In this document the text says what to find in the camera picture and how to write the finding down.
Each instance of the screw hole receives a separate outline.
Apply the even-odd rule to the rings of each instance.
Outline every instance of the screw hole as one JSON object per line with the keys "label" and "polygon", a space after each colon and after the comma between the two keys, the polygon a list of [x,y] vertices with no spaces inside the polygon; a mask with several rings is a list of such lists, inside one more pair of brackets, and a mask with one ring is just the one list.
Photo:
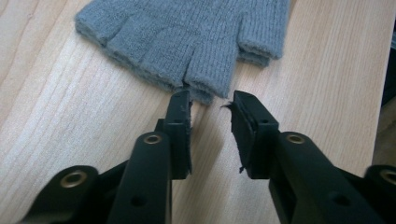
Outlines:
{"label": "screw hole", "polygon": [[82,184],[85,179],[87,179],[87,174],[80,170],[76,170],[62,178],[61,186],[66,189],[71,189]]}
{"label": "screw hole", "polygon": [[294,144],[302,144],[305,142],[305,140],[302,137],[296,134],[289,134],[286,138],[288,139],[288,141]]}
{"label": "screw hole", "polygon": [[142,196],[134,196],[131,199],[131,205],[135,206],[135,207],[141,207],[144,206],[147,202],[147,199],[145,197]]}
{"label": "screw hole", "polygon": [[145,138],[144,142],[147,144],[157,144],[159,142],[161,142],[163,139],[157,135],[157,134],[153,134],[153,135],[149,135]]}
{"label": "screw hole", "polygon": [[339,192],[331,192],[329,198],[338,205],[350,206],[350,200]]}

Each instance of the wooden table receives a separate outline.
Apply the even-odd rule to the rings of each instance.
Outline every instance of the wooden table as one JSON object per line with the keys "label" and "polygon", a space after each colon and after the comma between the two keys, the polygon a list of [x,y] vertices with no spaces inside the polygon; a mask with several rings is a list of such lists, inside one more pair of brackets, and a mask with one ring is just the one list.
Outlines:
{"label": "wooden table", "polygon": [[[20,220],[62,169],[101,173],[163,118],[169,92],[115,65],[76,34],[89,0],[0,1],[0,223]],[[290,9],[285,56],[239,63],[232,91],[255,94],[281,131],[310,136],[334,165],[371,164],[395,0],[301,0]],[[231,114],[192,108],[193,175],[174,181],[174,223],[277,223],[268,181],[238,174]]]}

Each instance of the black plastic part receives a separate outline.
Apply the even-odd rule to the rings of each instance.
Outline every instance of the black plastic part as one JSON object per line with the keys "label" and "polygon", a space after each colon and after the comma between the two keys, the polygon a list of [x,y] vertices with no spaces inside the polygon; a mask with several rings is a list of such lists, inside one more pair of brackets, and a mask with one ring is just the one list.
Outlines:
{"label": "black plastic part", "polygon": [[[275,156],[286,178],[271,175],[270,190],[283,223],[384,223],[307,136],[281,133]],[[291,189],[296,200],[279,185]]]}
{"label": "black plastic part", "polygon": [[396,167],[371,166],[367,169],[364,179],[367,188],[362,194],[387,223],[395,223]]}
{"label": "black plastic part", "polygon": [[73,166],[51,179],[35,198],[22,223],[76,223],[84,213],[98,173],[91,166]]}
{"label": "black plastic part", "polygon": [[110,170],[99,175],[98,191],[109,192],[116,189],[122,179],[128,161],[118,164]]}
{"label": "black plastic part", "polygon": [[173,94],[165,119],[159,119],[157,123],[156,131],[164,132],[169,136],[172,179],[185,179],[192,172],[190,152],[191,105],[188,91]]}
{"label": "black plastic part", "polygon": [[232,132],[247,175],[252,179],[269,178],[279,123],[259,99],[246,92],[235,91],[227,107],[232,112]]}
{"label": "black plastic part", "polygon": [[134,145],[107,223],[171,222],[171,155],[164,133],[145,133]]}

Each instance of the glove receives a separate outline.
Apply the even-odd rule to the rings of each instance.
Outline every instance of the glove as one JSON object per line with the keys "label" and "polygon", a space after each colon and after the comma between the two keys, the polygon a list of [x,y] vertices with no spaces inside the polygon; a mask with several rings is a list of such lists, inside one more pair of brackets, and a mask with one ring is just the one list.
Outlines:
{"label": "glove", "polygon": [[170,91],[189,89],[209,104],[213,94],[227,96],[236,58],[261,66],[280,58],[288,5],[95,0],[77,14],[76,28],[146,81]]}

